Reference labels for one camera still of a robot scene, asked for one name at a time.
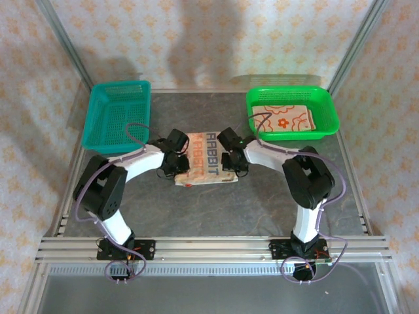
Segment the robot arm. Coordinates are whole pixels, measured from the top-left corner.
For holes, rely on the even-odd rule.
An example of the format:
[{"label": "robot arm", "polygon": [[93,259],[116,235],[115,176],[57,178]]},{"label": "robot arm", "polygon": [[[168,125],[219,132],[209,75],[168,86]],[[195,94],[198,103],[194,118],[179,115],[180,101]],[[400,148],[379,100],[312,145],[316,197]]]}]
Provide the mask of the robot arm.
[{"label": "robot arm", "polygon": [[189,161],[180,150],[188,140],[184,133],[174,129],[167,139],[152,141],[144,149],[109,159],[100,155],[94,156],[82,174],[73,198],[79,197],[87,180],[100,167],[112,163],[89,186],[81,205],[90,216],[98,218],[101,226],[116,243],[132,249],[135,235],[119,210],[125,183],[151,169],[160,168],[166,176],[187,172]]},{"label": "robot arm", "polygon": [[318,211],[335,185],[323,161],[298,154],[317,154],[316,150],[305,147],[298,151],[278,146],[272,150],[266,148],[270,146],[266,142],[262,141],[263,145],[260,145],[254,136],[242,139],[231,128],[222,131],[218,140],[227,150],[221,158],[223,170],[248,172],[249,164],[259,164],[285,175],[291,195],[298,205],[297,221],[291,232],[291,246],[299,256],[304,256],[318,240]]}]

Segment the patterned wallpaper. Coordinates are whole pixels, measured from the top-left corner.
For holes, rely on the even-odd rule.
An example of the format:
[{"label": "patterned wallpaper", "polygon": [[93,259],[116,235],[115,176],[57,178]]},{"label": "patterned wallpaper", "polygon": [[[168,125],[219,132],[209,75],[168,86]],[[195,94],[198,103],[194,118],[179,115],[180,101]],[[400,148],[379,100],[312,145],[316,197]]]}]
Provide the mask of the patterned wallpaper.
[{"label": "patterned wallpaper", "polygon": [[335,99],[374,228],[419,313],[419,6],[393,0]]},{"label": "patterned wallpaper", "polygon": [[80,78],[35,1],[2,0],[0,17],[0,313],[11,314],[57,209],[83,120],[75,102]]},{"label": "patterned wallpaper", "polygon": [[248,75],[327,87],[373,0],[52,0],[95,82],[235,88]]}]

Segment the gray table surface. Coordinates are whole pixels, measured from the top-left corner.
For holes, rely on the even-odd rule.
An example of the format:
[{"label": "gray table surface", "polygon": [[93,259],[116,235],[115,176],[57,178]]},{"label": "gray table surface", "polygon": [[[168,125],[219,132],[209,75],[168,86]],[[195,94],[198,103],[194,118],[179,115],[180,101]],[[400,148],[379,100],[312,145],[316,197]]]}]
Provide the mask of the gray table surface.
[{"label": "gray table surface", "polygon": [[[151,126],[162,136],[173,128],[185,133],[222,131],[246,119],[246,95],[241,93],[152,94]],[[248,123],[238,129],[251,134]],[[289,148],[311,145],[348,174],[335,135],[318,141],[273,142]],[[84,164],[95,152],[87,152]],[[342,185],[332,171],[337,185]],[[263,166],[251,165],[249,175],[237,183],[207,184],[185,188],[159,179],[149,171],[127,183],[120,210],[138,237],[156,236],[288,236],[294,227],[297,204],[285,177]],[[334,235],[363,235],[354,193],[326,207],[321,231]],[[79,224],[71,212],[64,236],[95,237],[91,223]]]}]

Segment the metal bracket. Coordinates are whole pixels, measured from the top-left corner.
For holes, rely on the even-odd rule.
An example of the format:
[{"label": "metal bracket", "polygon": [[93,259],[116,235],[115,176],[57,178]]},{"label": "metal bracket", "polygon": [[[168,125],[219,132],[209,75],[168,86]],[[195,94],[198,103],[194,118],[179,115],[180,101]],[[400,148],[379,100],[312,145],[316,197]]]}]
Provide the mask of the metal bracket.
[{"label": "metal bracket", "polygon": [[[134,250],[143,255],[146,260],[154,260],[156,241],[136,239]],[[127,260],[126,252],[114,247],[108,240],[103,239],[98,245],[98,260]]]},{"label": "metal bracket", "polygon": [[[291,248],[291,239],[271,239],[268,247],[273,260],[284,260],[287,257],[297,256]],[[319,239],[302,257],[307,260],[322,259],[325,262],[332,262],[327,242],[324,239]]]}]

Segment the teal basket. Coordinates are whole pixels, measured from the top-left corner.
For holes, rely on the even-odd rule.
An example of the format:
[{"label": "teal basket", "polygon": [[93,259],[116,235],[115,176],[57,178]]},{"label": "teal basket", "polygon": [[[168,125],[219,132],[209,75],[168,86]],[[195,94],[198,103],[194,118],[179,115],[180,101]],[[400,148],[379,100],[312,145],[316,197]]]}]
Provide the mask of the teal basket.
[{"label": "teal basket", "polygon": [[[321,139],[335,134],[340,122],[333,100],[327,90],[317,86],[269,86],[252,88],[246,95],[247,114],[254,106],[305,105],[311,110],[316,129],[313,131],[261,132],[265,141]],[[256,133],[253,119],[249,126]]]},{"label": "teal basket", "polygon": [[[97,84],[90,94],[82,146],[101,154],[131,152],[140,147],[125,134],[125,125],[150,125],[151,85],[146,80]],[[132,126],[130,133],[143,143],[149,130]]]}]

